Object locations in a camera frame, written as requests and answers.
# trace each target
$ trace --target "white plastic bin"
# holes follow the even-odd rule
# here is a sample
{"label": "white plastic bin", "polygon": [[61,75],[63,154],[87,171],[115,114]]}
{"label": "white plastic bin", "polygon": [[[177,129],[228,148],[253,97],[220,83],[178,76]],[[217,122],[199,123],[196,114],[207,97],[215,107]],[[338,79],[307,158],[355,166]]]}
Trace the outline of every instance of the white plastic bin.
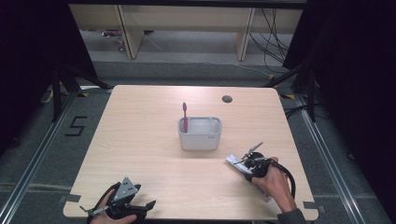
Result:
{"label": "white plastic bin", "polygon": [[187,117],[188,128],[184,130],[184,118],[177,129],[181,148],[185,150],[214,150],[219,146],[222,131],[221,120],[214,117]]}

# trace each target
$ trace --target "wooden table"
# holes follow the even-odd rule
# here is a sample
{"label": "wooden table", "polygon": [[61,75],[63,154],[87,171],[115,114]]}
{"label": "wooden table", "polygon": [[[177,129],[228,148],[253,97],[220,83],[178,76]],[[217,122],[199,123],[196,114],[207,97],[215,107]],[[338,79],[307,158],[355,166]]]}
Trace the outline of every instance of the wooden table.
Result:
{"label": "wooden table", "polygon": [[[231,103],[222,97],[229,95]],[[189,117],[222,121],[219,148],[187,151],[180,148],[177,121],[187,103]],[[277,156],[293,174],[296,203],[307,220],[318,210],[284,111],[274,89],[117,86],[106,106],[67,202],[67,217],[85,217],[79,206],[92,208],[111,185],[128,176],[142,188],[132,204],[157,203],[150,219],[272,220],[280,213],[274,200],[246,181],[225,158],[242,157],[261,141],[257,151]]]}

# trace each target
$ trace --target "sleeve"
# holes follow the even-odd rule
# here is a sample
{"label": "sleeve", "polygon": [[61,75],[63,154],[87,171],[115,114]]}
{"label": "sleeve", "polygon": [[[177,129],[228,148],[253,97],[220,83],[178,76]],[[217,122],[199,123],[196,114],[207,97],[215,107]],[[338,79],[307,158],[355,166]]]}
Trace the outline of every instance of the sleeve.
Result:
{"label": "sleeve", "polygon": [[305,218],[300,209],[277,215],[279,224],[305,224]]}

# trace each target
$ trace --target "wrist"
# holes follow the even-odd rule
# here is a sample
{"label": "wrist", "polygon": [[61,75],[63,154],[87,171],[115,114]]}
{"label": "wrist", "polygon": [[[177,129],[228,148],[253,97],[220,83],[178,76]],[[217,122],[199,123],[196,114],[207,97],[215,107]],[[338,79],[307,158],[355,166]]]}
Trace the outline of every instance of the wrist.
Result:
{"label": "wrist", "polygon": [[291,212],[297,209],[297,205],[292,197],[283,196],[281,198],[277,198],[276,203],[282,213]]}

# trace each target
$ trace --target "human hand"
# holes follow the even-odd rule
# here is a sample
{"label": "human hand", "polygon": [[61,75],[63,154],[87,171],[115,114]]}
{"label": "human hand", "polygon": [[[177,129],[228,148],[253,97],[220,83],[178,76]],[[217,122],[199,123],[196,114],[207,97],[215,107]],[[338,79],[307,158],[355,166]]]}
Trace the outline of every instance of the human hand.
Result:
{"label": "human hand", "polygon": [[267,175],[265,177],[253,177],[251,183],[264,191],[266,196],[273,197],[282,213],[297,209],[290,193],[288,177],[275,166],[269,165]]}
{"label": "human hand", "polygon": [[[114,192],[114,189],[112,189],[106,196],[105,198],[100,202],[98,208],[102,208],[106,206],[106,202],[108,201],[108,198],[111,196],[111,194]],[[130,224],[134,222],[137,219],[136,215],[130,215],[128,217],[123,217],[121,219],[114,220],[110,218],[106,212],[102,212],[99,216],[94,217],[91,221],[91,224]]]}

